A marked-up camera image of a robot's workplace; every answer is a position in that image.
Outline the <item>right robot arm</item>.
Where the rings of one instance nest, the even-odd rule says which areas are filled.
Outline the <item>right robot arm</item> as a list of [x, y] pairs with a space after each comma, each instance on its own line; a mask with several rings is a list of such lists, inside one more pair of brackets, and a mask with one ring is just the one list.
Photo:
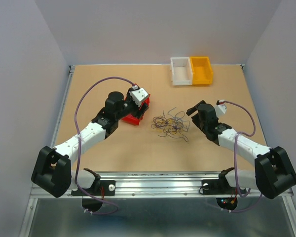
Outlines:
[[237, 191], [245, 197], [250, 190], [257, 190], [266, 198], [274, 199], [295, 186], [296, 172], [284, 148], [261, 145], [250, 140], [253, 134], [237, 132], [228, 124], [219, 122], [227, 103], [219, 100], [213, 106], [200, 101], [186, 111], [209, 141], [233, 151], [234, 166], [221, 171], [217, 179], [204, 181], [201, 194]]

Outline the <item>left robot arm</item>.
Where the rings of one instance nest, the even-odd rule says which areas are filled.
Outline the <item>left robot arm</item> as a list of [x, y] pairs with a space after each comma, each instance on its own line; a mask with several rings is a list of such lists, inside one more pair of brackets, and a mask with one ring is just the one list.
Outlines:
[[72, 170], [72, 165], [80, 162], [82, 154], [112, 135], [121, 119], [128, 115], [141, 119], [148, 109], [149, 97], [143, 88], [131, 88], [126, 96], [118, 91], [111, 92], [104, 107], [81, 132], [60, 145], [40, 150], [31, 181], [56, 198], [78, 188], [90, 195], [96, 194], [100, 176], [87, 168]]

